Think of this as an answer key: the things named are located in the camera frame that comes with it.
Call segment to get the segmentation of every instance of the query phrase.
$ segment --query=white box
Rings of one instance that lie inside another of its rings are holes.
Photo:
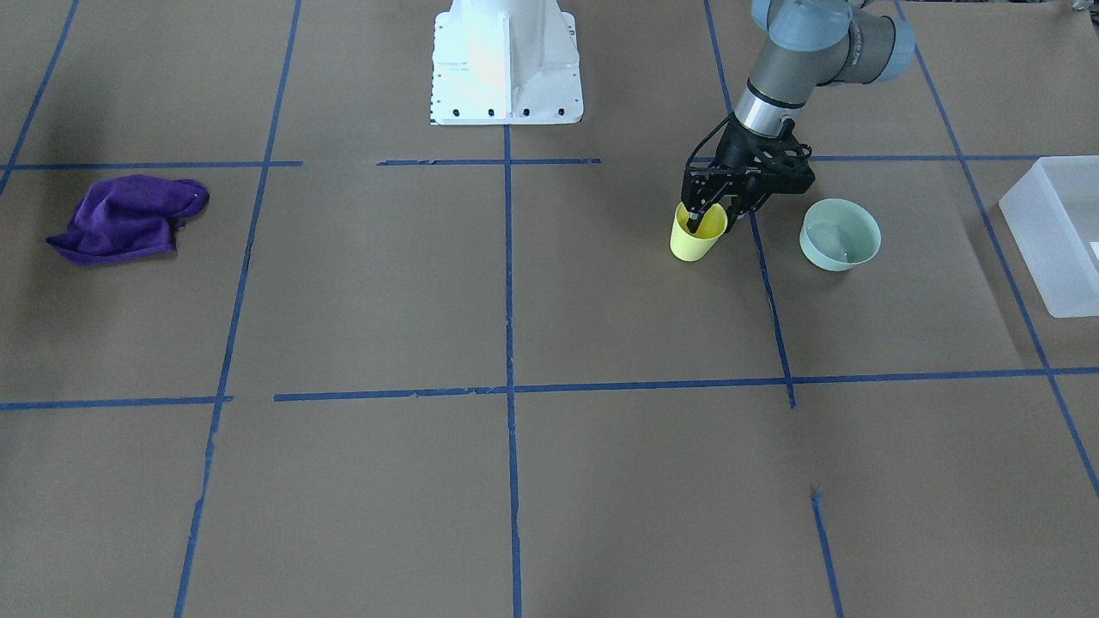
[[[1050,313],[1099,316],[1099,156],[1037,159],[1000,210]]]

